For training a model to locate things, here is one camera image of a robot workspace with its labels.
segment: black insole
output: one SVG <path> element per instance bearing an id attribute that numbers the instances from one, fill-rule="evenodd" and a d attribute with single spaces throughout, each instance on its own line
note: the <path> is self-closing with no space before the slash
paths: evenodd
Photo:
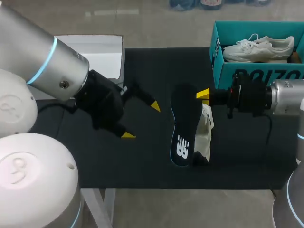
<path id="1" fill-rule="evenodd" d="M 177 85 L 171 95 L 175 126 L 171 142 L 171 160 L 178 166 L 192 163 L 196 128 L 202 113 L 202 101 L 189 84 Z"/>

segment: teal shoe box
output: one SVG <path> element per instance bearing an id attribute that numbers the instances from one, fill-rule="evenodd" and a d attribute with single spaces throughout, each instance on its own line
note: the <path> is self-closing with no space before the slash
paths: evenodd
<path id="1" fill-rule="evenodd" d="M 294 47 L 304 60 L 304 22 L 291 21 L 216 21 L 210 45 L 210 60 L 216 89 L 231 87 L 232 76 L 243 72 L 251 79 L 263 80 L 268 85 L 275 79 L 304 78 L 304 64 L 300 63 L 228 63 L 223 58 L 223 48 L 237 41 L 249 39 L 254 33 L 259 38 L 268 36 L 286 39 L 293 36 Z"/>

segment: concrete floor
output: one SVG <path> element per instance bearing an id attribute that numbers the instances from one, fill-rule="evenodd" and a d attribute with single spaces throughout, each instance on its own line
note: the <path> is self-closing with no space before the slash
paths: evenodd
<path id="1" fill-rule="evenodd" d="M 168 0 L 3 0 L 54 35 L 119 34 L 126 48 L 208 46 L 217 20 L 303 20 L 302 0 L 175 12 Z M 115 228 L 271 228 L 269 190 L 119 189 Z M 85 227 L 95 227 L 85 219 Z"/>

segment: black table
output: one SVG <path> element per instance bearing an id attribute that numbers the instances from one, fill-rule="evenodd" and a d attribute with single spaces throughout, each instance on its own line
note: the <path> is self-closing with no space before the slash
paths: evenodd
<path id="1" fill-rule="evenodd" d="M 124 81 L 133 78 L 161 109 L 158 113 L 139 100 L 129 101 L 122 123 L 136 133 L 136 140 L 95 131 L 86 113 L 71 115 L 60 107 L 41 113 L 32 129 L 51 137 L 58 133 L 77 163 L 81 188 L 280 188 L 295 169 L 297 118 L 273 117 L 265 149 L 268 120 L 238 113 L 229 120 L 225 107 L 213 108 L 210 166 L 179 168 L 171 162 L 171 93 L 179 83 L 198 90 L 214 87 L 207 47 L 127 49 Z M 38 101 L 38 106 L 50 102 Z"/>

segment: shoelace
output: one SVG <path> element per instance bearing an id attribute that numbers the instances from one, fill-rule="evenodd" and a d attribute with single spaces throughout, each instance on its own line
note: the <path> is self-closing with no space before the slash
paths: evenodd
<path id="1" fill-rule="evenodd" d="M 251 35 L 251 37 L 250 37 L 249 39 L 244 39 L 244 40 L 242 40 L 242 41 L 238 41 L 238 42 L 236 42 L 236 44 L 240 44 L 240 45 L 241 45 L 241 48 L 242 48 L 243 50 L 252 48 L 252 46 L 256 46 L 256 47 L 257 47 L 257 46 L 258 46 L 257 43 L 255 43 L 255 42 L 253 42 L 253 41 L 250 41 L 251 38 L 252 38 L 254 35 L 256 35 L 256 36 L 257 36 L 256 39 L 258 39 L 258 34 L 257 34 L 257 33 L 254 33 L 254 34 Z"/>

